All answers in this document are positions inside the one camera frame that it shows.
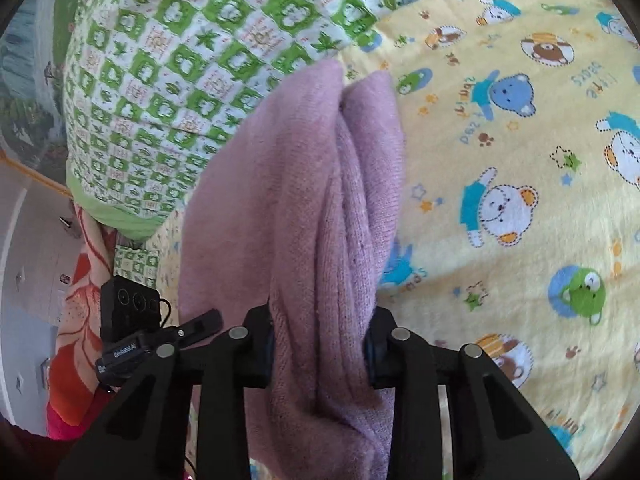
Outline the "purple knit sweater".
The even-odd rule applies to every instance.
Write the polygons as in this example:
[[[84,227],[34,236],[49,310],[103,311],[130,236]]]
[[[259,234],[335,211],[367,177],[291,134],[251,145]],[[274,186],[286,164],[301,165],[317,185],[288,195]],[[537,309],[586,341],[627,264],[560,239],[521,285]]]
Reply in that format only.
[[[178,306],[227,326],[267,306],[270,385],[244,394],[250,456],[281,479],[382,479],[394,397],[362,343],[397,232],[405,136],[390,74],[287,76],[209,161],[186,205]]]

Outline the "green checkered pillow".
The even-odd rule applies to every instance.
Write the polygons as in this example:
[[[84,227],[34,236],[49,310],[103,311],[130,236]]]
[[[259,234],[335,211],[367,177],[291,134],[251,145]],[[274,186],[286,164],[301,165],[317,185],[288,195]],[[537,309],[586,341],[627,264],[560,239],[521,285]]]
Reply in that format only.
[[[115,248],[114,274],[156,289],[158,253],[145,248],[118,245]]]

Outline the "red white floral blanket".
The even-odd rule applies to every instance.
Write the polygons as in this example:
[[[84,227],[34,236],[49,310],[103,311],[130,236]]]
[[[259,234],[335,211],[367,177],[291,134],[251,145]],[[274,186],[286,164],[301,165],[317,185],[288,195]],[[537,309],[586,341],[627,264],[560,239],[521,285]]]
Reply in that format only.
[[[112,278],[117,233],[76,209],[82,245],[67,289],[49,370],[47,434],[75,440],[111,396],[99,387],[94,363],[102,354],[101,287]]]

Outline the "green checkered quilt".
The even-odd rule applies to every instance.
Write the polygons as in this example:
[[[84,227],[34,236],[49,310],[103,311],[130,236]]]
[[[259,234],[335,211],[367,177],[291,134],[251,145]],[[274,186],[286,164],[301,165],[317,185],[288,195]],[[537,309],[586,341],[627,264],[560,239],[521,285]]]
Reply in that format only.
[[[150,237],[280,81],[414,0],[78,0],[63,72],[66,184]]]

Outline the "gold framed floral painting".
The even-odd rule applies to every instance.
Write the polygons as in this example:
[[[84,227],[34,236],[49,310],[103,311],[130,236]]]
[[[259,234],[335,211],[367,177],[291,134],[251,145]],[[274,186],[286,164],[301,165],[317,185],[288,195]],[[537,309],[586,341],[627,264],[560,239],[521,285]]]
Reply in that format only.
[[[1,35],[1,151],[66,185],[62,83],[77,0],[23,0]]]

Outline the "yellow cartoon bear bedsheet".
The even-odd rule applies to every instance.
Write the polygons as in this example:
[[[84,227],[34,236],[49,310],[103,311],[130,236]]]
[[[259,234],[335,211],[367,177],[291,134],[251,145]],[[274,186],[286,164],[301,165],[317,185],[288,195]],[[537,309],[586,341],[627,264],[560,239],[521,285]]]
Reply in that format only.
[[[639,44],[612,0],[414,0],[337,55],[405,131],[378,296],[476,340],[588,477],[639,406]]]

